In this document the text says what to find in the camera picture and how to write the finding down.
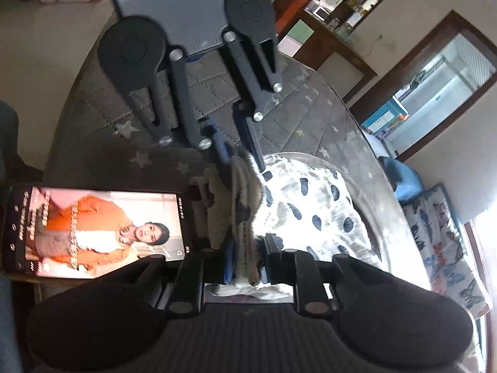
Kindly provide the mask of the white navy polka dot pants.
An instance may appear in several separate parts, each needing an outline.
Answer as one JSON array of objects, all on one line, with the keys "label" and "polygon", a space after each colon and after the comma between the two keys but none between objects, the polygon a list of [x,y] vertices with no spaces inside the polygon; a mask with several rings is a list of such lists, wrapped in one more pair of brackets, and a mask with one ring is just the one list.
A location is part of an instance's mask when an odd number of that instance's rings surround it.
[{"label": "white navy polka dot pants", "polygon": [[290,285],[273,285],[266,277],[267,236],[279,250],[308,252],[324,262],[344,254],[384,269],[354,203],[355,186],[344,171],[299,153],[273,154],[265,161],[265,172],[258,173],[250,155],[238,153],[230,187],[215,168],[189,181],[198,243],[227,257],[222,282],[206,286],[213,301],[290,298]]}]

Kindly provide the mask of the dark wooden side table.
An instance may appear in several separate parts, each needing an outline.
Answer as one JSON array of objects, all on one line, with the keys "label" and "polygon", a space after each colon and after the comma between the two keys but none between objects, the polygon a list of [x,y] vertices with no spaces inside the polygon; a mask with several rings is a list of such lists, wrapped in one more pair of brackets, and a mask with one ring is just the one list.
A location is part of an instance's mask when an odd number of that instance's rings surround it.
[{"label": "dark wooden side table", "polygon": [[304,12],[291,21],[278,39],[280,52],[319,73],[345,103],[376,77],[363,57]]}]

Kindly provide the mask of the grey quilted star table cover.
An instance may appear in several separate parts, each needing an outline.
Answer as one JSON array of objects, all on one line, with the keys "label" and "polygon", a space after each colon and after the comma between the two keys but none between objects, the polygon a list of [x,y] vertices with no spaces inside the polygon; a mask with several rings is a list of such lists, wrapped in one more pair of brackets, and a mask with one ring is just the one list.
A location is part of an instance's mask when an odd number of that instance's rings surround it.
[{"label": "grey quilted star table cover", "polygon": [[110,80],[108,104],[121,118],[90,135],[77,126],[98,120],[101,103],[76,98],[57,126],[47,180],[114,190],[185,190],[191,248],[204,257],[210,302],[287,302],[296,258],[321,273],[323,291],[339,302],[379,306],[433,297],[407,222],[381,167],[335,91],[316,72],[286,59],[291,92],[270,109],[303,108],[306,130],[323,136],[341,115],[338,153],[310,148],[286,132],[289,152],[268,148],[266,125],[253,121],[248,93],[238,91],[241,121],[232,140],[189,97],[186,53],[169,45],[149,19],[122,19],[93,59]]}]

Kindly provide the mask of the blue white small cabinet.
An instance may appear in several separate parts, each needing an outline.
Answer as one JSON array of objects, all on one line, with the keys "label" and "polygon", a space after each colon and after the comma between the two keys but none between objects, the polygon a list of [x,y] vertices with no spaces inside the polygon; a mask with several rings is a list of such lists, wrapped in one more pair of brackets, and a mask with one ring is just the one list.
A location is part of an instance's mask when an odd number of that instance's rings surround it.
[{"label": "blue white small cabinet", "polygon": [[393,96],[370,115],[361,126],[381,140],[407,119],[407,109]]}]

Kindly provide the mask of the blue pillow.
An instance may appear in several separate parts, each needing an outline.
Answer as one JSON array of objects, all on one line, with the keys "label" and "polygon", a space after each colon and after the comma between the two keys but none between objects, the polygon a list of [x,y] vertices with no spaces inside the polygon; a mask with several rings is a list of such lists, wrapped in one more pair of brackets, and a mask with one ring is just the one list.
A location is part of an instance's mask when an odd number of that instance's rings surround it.
[{"label": "blue pillow", "polygon": [[408,165],[390,157],[379,157],[378,160],[399,203],[407,203],[425,190],[420,176]]}]

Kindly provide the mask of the butterfly print cushion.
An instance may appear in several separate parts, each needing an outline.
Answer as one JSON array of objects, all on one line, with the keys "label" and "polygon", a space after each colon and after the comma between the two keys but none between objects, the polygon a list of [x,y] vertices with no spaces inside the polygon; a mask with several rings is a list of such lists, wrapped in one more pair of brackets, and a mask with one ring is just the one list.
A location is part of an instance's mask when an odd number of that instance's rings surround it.
[{"label": "butterfly print cushion", "polygon": [[432,291],[449,297],[479,319],[492,309],[476,264],[443,184],[403,205],[405,217],[426,268]]}]

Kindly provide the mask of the smartphone with lit screen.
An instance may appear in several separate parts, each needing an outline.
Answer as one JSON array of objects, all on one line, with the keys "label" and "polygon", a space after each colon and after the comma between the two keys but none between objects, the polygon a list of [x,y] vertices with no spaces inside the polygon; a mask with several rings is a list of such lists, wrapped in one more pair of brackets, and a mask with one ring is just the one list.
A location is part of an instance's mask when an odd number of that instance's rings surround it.
[{"label": "smartphone with lit screen", "polygon": [[19,279],[94,279],[148,256],[188,252],[175,193],[14,186],[1,233],[2,271]]}]

